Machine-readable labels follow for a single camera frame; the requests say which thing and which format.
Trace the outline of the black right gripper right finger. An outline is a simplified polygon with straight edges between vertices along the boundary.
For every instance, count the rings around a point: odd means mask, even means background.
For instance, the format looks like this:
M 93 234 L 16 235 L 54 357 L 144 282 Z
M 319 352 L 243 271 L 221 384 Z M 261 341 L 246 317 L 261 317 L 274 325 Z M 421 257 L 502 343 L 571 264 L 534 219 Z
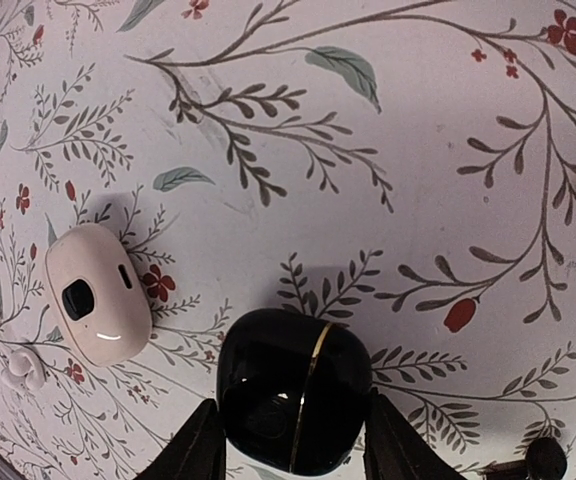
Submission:
M 384 394 L 370 391 L 365 420 L 364 470 L 367 479 L 460 480 Z

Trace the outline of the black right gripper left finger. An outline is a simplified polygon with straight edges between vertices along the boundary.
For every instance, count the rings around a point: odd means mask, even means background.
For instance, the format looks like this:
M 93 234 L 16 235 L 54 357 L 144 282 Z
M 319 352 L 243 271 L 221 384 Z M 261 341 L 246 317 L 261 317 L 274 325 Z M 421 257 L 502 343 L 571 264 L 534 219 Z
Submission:
M 226 437 L 213 399 L 202 401 L 140 480 L 224 480 Z

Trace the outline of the black earbud case gold trim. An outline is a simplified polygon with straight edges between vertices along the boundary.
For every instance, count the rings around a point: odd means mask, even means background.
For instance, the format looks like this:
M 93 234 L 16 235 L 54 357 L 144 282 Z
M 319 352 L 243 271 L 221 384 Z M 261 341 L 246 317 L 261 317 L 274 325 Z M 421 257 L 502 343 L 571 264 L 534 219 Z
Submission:
M 244 314 L 218 360 L 217 403 L 230 443 L 280 471 L 332 472 L 368 410 L 371 364 L 338 324 L 281 309 Z

